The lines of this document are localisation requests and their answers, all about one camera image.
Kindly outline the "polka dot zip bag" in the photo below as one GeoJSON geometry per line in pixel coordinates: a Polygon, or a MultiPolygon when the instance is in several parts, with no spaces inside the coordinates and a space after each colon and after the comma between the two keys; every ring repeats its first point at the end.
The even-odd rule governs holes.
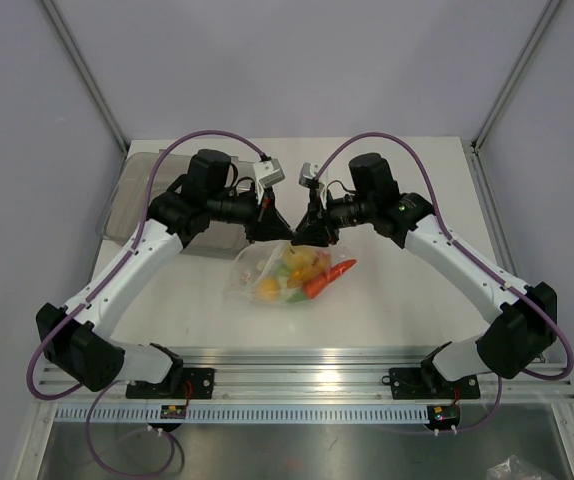
{"type": "Polygon", "coordinates": [[[223,293],[269,306],[310,302],[356,264],[356,257],[340,246],[295,246],[288,241],[252,244],[234,259],[223,293]]]}

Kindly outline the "orange toy carrot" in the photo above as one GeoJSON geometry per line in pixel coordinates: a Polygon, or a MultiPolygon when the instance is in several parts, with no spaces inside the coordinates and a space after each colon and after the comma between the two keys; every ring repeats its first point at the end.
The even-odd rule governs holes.
{"type": "Polygon", "coordinates": [[[318,276],[304,283],[301,288],[302,292],[309,300],[316,298],[328,285],[344,275],[356,263],[356,259],[349,259],[334,265],[329,270],[325,270],[318,276]]]}

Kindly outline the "yellow toy lemon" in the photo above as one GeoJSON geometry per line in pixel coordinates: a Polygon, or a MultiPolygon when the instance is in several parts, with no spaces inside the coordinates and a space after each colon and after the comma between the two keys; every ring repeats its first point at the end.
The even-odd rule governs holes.
{"type": "Polygon", "coordinates": [[[280,298],[281,285],[275,277],[265,277],[255,287],[255,297],[263,302],[275,302],[280,298]]]}

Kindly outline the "yellow toy pear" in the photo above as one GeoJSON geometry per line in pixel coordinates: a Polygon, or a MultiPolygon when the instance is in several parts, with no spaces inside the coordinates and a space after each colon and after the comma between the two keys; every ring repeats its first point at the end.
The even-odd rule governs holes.
{"type": "Polygon", "coordinates": [[[282,261],[291,271],[311,266],[317,259],[317,252],[310,246],[288,244],[282,251],[282,261]]]}

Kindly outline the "green toy cabbage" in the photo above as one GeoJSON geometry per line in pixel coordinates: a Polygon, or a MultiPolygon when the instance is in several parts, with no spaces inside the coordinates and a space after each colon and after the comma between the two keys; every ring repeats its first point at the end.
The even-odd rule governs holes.
{"type": "Polygon", "coordinates": [[[280,305],[295,304],[307,300],[307,296],[302,290],[301,269],[289,269],[286,265],[281,265],[276,270],[275,277],[279,285],[277,302],[280,305]]]}

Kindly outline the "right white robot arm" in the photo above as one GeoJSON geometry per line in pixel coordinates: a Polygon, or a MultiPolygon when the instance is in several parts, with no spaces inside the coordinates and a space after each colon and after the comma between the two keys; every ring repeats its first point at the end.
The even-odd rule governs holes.
{"type": "Polygon", "coordinates": [[[556,341],[557,296],[549,285],[530,286],[477,257],[440,224],[428,200],[400,191],[381,155],[359,155],[349,170],[354,188],[335,198],[320,179],[321,166],[303,165],[299,183],[308,189],[309,202],[294,244],[327,247],[338,242],[341,229],[370,224],[437,270],[489,325],[482,335],[448,342],[422,360],[419,377],[427,393],[443,396],[456,382],[481,373],[512,379],[556,341]]]}

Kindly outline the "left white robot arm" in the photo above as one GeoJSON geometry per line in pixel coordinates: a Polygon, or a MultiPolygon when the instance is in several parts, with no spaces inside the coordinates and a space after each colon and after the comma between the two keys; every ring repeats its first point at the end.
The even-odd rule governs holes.
{"type": "Polygon", "coordinates": [[[211,223],[243,226],[250,242],[289,240],[292,231],[275,205],[273,187],[283,181],[278,160],[252,166],[251,187],[238,192],[229,155],[201,149],[146,207],[119,254],[61,307],[45,304],[36,315],[37,353],[100,392],[127,382],[134,398],[172,398],[183,390],[184,362],[159,344],[115,343],[112,334],[127,308],[155,274],[211,223]]]}

